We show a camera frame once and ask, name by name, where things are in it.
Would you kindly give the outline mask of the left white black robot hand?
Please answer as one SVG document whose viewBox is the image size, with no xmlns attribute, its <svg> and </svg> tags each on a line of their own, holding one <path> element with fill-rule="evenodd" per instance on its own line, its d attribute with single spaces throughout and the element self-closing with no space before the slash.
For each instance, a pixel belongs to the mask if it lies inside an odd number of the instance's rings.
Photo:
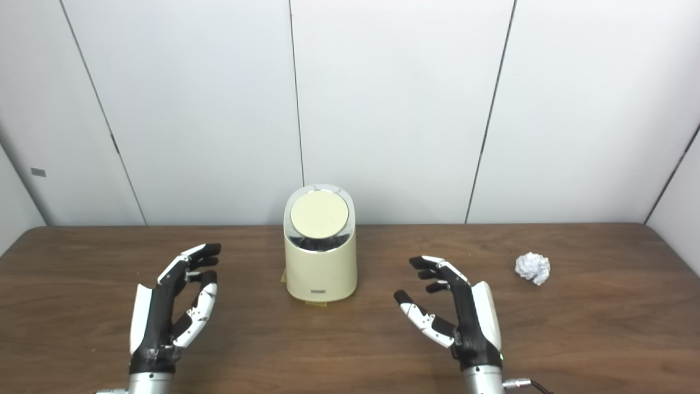
<svg viewBox="0 0 700 394">
<path fill-rule="evenodd" d="M 218 293 L 221 244 L 201 244 L 181 252 L 159 275 L 153 288 L 137 286 L 130 328 L 129 374 L 173 374 L 183 349 L 211 317 Z M 176 297 L 187 285 L 199 292 L 183 315 L 173 320 Z"/>
</svg>

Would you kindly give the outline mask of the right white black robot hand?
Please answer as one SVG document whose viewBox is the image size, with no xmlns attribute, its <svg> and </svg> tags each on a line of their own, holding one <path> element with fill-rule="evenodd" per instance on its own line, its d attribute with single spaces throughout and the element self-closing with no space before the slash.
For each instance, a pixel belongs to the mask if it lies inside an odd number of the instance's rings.
<svg viewBox="0 0 700 394">
<path fill-rule="evenodd" d="M 393 297 L 403 314 L 428 339 L 450 349 L 460 369 L 485 365 L 502 368 L 500 327 L 490 286 L 484 281 L 471 285 L 462 272 L 443 258 L 416 256 L 409 262 L 418 271 L 419 279 L 434 280 L 425 287 L 427 293 L 447 290 L 452 294 L 457 323 L 428 312 L 400 289 Z"/>
</svg>

